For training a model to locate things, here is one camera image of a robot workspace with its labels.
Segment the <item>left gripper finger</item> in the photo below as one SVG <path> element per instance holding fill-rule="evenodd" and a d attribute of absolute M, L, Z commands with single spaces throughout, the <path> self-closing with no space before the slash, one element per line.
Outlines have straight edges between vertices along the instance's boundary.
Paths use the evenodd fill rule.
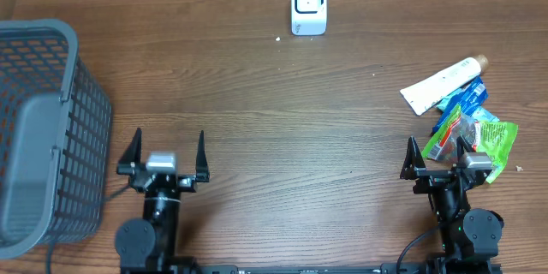
<path fill-rule="evenodd" d="M 206 159 L 206 150 L 205 150 L 205 133 L 203 130 L 200 131 L 200 137 L 198 142 L 196 161 L 195 161 L 195 176 L 196 182 L 209 182 L 210 181 L 210 171 Z"/>
<path fill-rule="evenodd" d="M 137 128 L 134 137 L 129 146 L 118 160 L 116 173 L 122 176 L 131 176 L 134 174 L 135 167 L 140 164 L 141 160 L 141 145 L 142 130 Z"/>

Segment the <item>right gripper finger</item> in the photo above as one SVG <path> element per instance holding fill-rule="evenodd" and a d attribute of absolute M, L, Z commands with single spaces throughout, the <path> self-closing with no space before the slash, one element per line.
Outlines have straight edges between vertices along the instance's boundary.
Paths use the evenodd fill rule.
<path fill-rule="evenodd" d="M 463 165 L 468 159 L 469 154 L 473 152 L 472 146 L 466 141 L 465 138 L 459 136 L 456 139 L 456 149 L 457 149 L 457 164 Z"/>
<path fill-rule="evenodd" d="M 406 157 L 403 162 L 400 178 L 403 180 L 416 180 L 426 172 L 426 165 L 420 153 L 420 148 L 415 137 L 408 138 Z"/>

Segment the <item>green snack bag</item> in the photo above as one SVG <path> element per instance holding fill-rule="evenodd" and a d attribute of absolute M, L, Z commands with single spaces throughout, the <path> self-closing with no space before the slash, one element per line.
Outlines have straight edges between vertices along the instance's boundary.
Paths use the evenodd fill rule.
<path fill-rule="evenodd" d="M 457 139 L 462 137 L 474 152 L 484 152 L 491 160 L 492 172 L 486 181 L 492 184 L 508 163 L 518 128 L 512 122 L 474 120 L 464 114 L 457 104 L 427 142 L 421 155 L 423 158 L 455 164 L 458 161 Z"/>

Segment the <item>light teal tissue pack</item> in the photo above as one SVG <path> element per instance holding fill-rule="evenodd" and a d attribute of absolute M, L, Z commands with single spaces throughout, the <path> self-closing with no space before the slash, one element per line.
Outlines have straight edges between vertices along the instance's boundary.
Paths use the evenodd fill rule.
<path fill-rule="evenodd" d="M 455 96 L 456 94 L 455 93 L 451 93 L 451 95 L 448 95 L 446 96 L 445 98 L 443 98 L 437 105 L 436 107 L 444 112 L 446 107 L 448 106 L 450 100 Z M 491 112 L 489 112 L 488 110 L 486 110 L 485 108 L 483 107 L 478 107 L 472 114 L 471 114 L 471 117 L 474 119 L 474 120 L 477 120 L 477 121 L 488 121 L 488 122 L 499 122 L 499 118 L 494 116 Z"/>

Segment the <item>blue snack wrapper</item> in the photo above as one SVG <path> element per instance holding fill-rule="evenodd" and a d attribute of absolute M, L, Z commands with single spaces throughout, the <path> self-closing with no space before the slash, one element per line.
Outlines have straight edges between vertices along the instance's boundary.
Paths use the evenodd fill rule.
<path fill-rule="evenodd" d="M 454 92 L 442 99 L 438 108 L 443 112 L 438 122 L 433 126 L 432 133 L 435 134 L 442 124 L 449 118 L 451 111 L 459 105 L 461 111 L 467 116 L 471 116 L 486 100 L 488 92 L 484 81 L 478 76 L 473 79 L 466 87 L 458 88 Z"/>

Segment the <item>white tube gold cap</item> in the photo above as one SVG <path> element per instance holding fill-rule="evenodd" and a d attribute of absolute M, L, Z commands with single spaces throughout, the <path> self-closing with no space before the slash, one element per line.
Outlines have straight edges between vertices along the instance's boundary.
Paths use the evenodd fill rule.
<path fill-rule="evenodd" d="M 488 67 L 489 60 L 485 55 L 467 57 L 412 86 L 403 88 L 400 94 L 415 115 L 421 116 L 442 98 L 480 76 Z"/>

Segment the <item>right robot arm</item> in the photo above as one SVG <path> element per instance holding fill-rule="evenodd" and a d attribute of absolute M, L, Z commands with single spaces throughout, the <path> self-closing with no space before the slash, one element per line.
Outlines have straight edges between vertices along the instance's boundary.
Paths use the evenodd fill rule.
<path fill-rule="evenodd" d="M 467 191 L 486 183 L 492 173 L 491 160 L 475 152 L 462 138 L 457 139 L 457 162 L 448 170 L 429 170 L 414 137 L 408 139 L 400 177 L 414 180 L 413 192 L 425 194 L 437 225 L 418 235 L 400 253 L 396 273 L 500 273 L 498 256 L 504 220 L 495 211 L 472 208 Z M 427 237 L 440 234 L 441 253 L 411 265 L 403 262 L 408 251 Z"/>

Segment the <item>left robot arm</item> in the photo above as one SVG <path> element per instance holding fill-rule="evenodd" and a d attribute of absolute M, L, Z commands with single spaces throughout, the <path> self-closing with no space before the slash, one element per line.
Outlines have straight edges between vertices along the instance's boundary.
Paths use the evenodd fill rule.
<path fill-rule="evenodd" d="M 126 221 L 116 231 L 115 249 L 121 273 L 200 273 L 193 257 L 175 253 L 181 195 L 195 193 L 200 183 L 210 181 L 205 135 L 200 134 L 195 172 L 181 175 L 173 152 L 152 152 L 141 161 L 142 130 L 137 129 L 118 160 L 116 173 L 128 177 L 128 186 L 144 194 L 141 218 Z"/>

